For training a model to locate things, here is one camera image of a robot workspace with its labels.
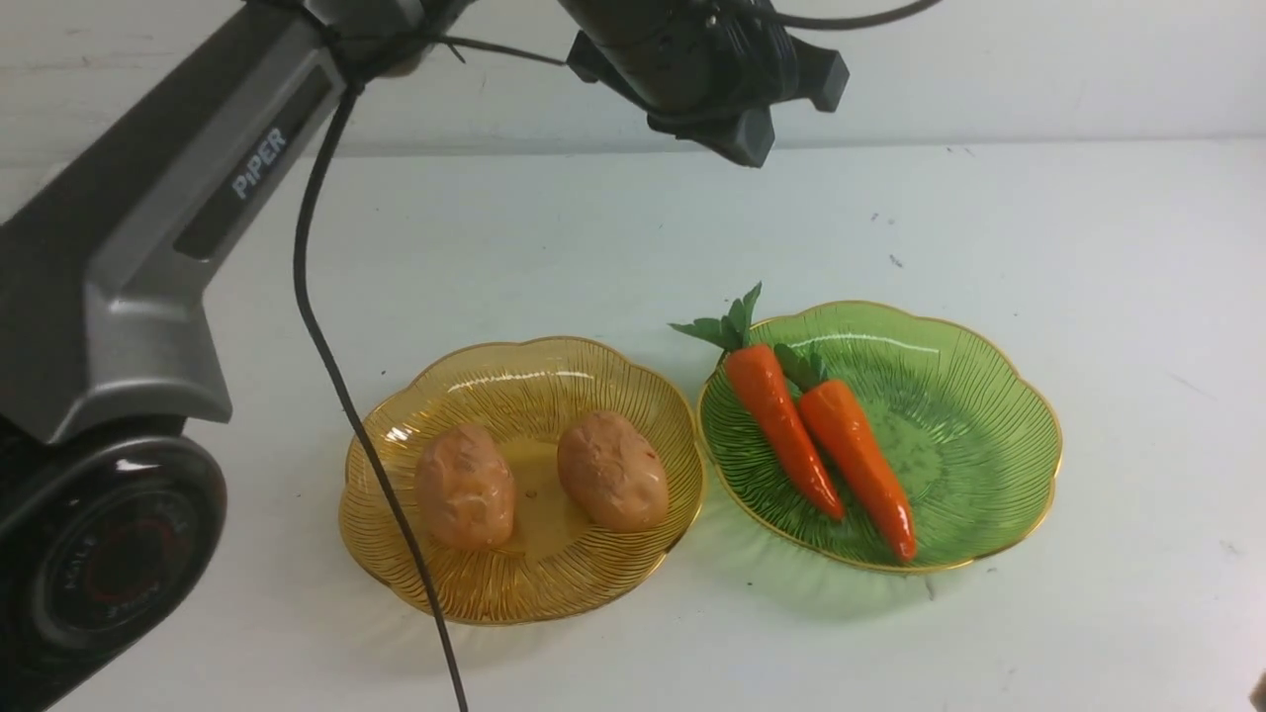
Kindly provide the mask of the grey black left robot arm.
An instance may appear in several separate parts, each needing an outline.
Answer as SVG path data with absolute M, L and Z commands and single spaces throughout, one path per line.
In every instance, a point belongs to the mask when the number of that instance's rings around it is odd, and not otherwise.
M 208 571 L 233 413 L 210 281 L 349 87 L 466 1 L 247 1 L 3 224 L 3 708 L 46 711 Z

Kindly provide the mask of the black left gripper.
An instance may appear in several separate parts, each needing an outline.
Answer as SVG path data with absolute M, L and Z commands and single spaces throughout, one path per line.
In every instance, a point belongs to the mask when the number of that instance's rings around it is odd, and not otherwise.
M 768 105 L 841 108 L 849 67 L 837 49 L 718 1 L 563 1 L 579 24 L 567 66 L 603 84 L 682 139 L 733 165 L 761 168 L 776 132 Z

